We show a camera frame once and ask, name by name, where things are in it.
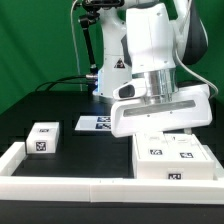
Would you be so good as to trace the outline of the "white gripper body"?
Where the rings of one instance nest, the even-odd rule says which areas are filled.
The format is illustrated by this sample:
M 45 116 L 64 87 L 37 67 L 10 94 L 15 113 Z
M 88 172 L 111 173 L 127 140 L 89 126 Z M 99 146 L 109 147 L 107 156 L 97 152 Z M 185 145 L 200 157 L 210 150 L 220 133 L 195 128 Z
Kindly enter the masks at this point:
M 171 102 L 149 104 L 144 98 L 117 101 L 111 108 L 115 137 L 138 132 L 163 132 L 209 125 L 212 112 L 206 84 L 180 88 Z

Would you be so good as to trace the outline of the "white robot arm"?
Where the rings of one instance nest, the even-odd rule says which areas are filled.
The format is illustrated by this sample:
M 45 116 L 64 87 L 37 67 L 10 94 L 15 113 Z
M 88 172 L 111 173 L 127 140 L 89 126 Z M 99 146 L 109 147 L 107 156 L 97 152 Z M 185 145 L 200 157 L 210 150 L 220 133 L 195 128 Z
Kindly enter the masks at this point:
M 128 0 L 122 23 L 117 10 L 101 12 L 104 62 L 94 95 L 113 102 L 116 137 L 208 125 L 209 83 L 178 87 L 175 70 L 198 62 L 208 47 L 194 0 L 173 0 L 171 20 L 159 0 Z

